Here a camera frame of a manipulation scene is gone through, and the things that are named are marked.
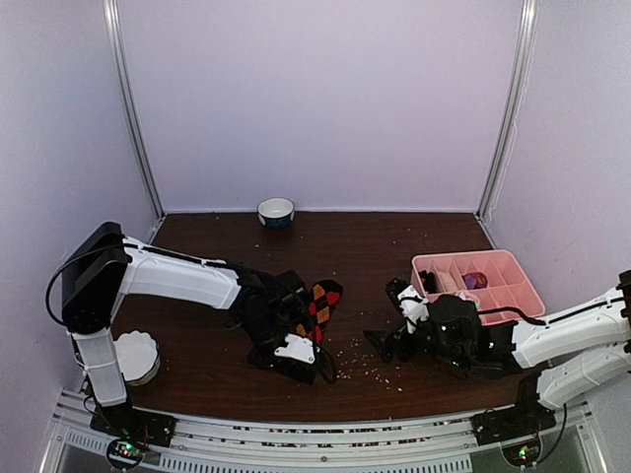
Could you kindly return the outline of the black argyle sock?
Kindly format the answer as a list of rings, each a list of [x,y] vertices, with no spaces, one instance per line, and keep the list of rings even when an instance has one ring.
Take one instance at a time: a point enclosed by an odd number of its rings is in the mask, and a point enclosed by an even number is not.
[[[326,326],[343,296],[343,287],[334,280],[325,279],[314,283],[308,296],[310,322],[298,323],[295,333],[317,342],[323,340]]]

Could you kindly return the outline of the maroon purple orange sock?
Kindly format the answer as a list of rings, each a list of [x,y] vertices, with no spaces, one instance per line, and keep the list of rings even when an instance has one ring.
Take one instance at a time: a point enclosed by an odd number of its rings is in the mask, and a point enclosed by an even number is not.
[[[488,287],[488,278],[483,272],[469,272],[462,276],[465,287],[469,291],[486,289]]]

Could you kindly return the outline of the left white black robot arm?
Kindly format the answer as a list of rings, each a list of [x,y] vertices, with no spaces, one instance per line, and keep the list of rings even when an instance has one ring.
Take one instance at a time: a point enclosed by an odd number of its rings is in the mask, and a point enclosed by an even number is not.
[[[152,296],[202,304],[228,313],[251,341],[250,361],[297,382],[336,380],[321,346],[319,287],[306,289],[294,271],[273,275],[234,262],[170,251],[125,236],[114,222],[100,225],[51,276],[61,286],[60,310],[44,302],[79,351],[105,423],[122,438],[142,427],[114,350],[111,325],[123,299]]]

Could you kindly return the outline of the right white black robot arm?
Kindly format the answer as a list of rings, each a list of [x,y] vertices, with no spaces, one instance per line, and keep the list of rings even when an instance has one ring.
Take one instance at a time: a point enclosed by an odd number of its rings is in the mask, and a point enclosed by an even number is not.
[[[516,306],[503,311],[516,319],[486,325],[485,311],[461,296],[431,301],[395,278],[386,294],[402,317],[399,327],[366,330],[365,338],[380,358],[406,362],[423,352],[462,377],[499,379],[567,356],[558,367],[537,373],[520,388],[522,400],[506,413],[512,434],[527,434],[567,401],[630,369],[630,274],[603,295],[540,318]]]

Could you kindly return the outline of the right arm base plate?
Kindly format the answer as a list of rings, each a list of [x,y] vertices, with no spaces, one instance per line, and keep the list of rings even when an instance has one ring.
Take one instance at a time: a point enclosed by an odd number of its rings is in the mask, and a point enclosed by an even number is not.
[[[478,445],[527,437],[556,426],[553,411],[517,406],[476,414],[470,422]]]

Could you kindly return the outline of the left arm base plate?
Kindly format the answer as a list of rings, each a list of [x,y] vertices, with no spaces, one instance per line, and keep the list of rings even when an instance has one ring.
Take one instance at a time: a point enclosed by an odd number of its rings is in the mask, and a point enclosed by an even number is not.
[[[142,410],[105,409],[92,417],[90,428],[113,437],[131,439],[142,445],[169,447],[176,418]]]

